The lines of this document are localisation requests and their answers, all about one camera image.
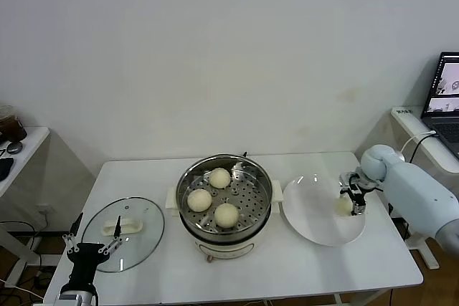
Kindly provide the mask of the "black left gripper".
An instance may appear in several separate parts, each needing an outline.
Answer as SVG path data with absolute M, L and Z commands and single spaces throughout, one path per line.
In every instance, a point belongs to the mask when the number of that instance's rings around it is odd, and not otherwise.
M 80 213 L 77 219 L 72 223 L 70 230 L 62 236 L 65 243 L 67 258 L 73 263 L 69 279 L 71 285 L 92 284 L 98 265 L 106 262 L 108 260 L 108 255 L 111 255 L 123 243 L 123 239 L 120 236 L 121 216 L 118 216 L 113 232 L 113 239 L 109 244 L 105 246 L 97 243 L 77 244 L 76 236 L 80 228 L 82 217 L 83 213 Z

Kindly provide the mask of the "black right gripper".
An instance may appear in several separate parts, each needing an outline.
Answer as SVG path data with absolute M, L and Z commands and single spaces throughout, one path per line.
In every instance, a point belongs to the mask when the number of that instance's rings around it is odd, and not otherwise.
M 376 188 L 375 182 L 369 180 L 365 175 L 352 173 L 349 178 L 349 186 L 352 191 L 360 191 L 362 195 L 354 195 L 352 199 L 352 215 L 362 215 L 366 210 L 364 194 L 372 192 Z M 348 190 L 340 190 L 340 198 L 350 198 Z

